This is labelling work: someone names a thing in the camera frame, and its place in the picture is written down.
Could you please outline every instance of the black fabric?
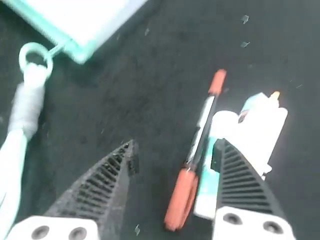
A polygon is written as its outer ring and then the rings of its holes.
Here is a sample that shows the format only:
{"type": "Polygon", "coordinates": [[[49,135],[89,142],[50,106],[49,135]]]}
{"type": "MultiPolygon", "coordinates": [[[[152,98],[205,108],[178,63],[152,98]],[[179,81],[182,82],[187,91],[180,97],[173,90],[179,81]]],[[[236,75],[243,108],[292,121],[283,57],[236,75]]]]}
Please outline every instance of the black fabric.
{"type": "MultiPolygon", "coordinates": [[[[25,160],[18,220],[44,213],[89,167],[135,138],[140,175],[131,182],[122,239],[210,239],[206,220],[192,216],[180,233],[171,233],[163,219],[213,73],[225,68],[219,109],[239,111],[253,94],[281,92],[289,114],[267,182],[297,238],[317,239],[319,2],[149,1],[150,10],[139,11],[85,65],[64,54],[54,59],[25,160]],[[249,44],[242,48],[242,42],[249,44]]],[[[1,142],[22,81],[18,53],[27,42],[52,47],[0,3],[1,142]]]]}

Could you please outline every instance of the keychain ring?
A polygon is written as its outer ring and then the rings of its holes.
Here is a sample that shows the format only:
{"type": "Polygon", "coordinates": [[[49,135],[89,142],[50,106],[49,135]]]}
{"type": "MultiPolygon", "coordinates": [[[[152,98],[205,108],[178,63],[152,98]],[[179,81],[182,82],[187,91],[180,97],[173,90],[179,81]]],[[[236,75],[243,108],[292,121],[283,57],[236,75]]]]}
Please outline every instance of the keychain ring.
{"type": "Polygon", "coordinates": [[[27,61],[27,55],[30,53],[36,53],[43,57],[46,62],[46,78],[49,78],[52,73],[52,69],[54,68],[52,56],[48,49],[36,42],[29,42],[23,45],[19,52],[19,65],[22,73],[24,73],[27,65],[29,64],[27,61]]]}

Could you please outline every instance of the ridged rubber pad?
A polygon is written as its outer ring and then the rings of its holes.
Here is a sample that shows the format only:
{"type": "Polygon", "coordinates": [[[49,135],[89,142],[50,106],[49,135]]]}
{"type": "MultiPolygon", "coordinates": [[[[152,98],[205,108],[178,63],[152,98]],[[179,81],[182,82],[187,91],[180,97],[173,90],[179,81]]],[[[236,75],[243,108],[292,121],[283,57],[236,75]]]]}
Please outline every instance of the ridged rubber pad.
{"type": "Polygon", "coordinates": [[[229,206],[271,214],[285,219],[285,215],[270,191],[247,159],[227,140],[219,140],[221,147],[220,177],[217,209],[229,206]]]}
{"type": "Polygon", "coordinates": [[[138,171],[138,145],[131,140],[75,181],[45,216],[91,219],[102,239],[119,239],[130,175],[138,171]]]}

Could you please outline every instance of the marker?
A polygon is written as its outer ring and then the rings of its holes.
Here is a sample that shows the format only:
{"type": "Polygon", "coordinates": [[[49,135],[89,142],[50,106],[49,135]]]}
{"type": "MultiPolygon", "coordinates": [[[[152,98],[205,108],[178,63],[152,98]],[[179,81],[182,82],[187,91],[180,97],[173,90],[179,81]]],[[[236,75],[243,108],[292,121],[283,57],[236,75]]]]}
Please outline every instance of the marker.
{"type": "Polygon", "coordinates": [[[218,70],[209,88],[209,96],[202,107],[195,128],[191,148],[179,172],[175,187],[164,218],[165,227],[170,231],[181,229],[195,200],[198,177],[196,169],[200,162],[211,121],[216,110],[217,99],[221,93],[227,72],[218,70]]]}

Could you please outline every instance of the orange tip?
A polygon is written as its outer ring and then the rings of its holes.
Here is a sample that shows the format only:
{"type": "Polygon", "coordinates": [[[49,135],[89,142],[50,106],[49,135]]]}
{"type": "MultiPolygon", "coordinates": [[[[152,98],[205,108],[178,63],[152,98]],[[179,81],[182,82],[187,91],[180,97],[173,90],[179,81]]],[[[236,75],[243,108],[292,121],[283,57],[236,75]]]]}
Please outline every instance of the orange tip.
{"type": "Polygon", "coordinates": [[[209,88],[209,94],[219,95],[224,84],[227,71],[224,69],[219,69],[213,76],[211,86],[209,88]]]}

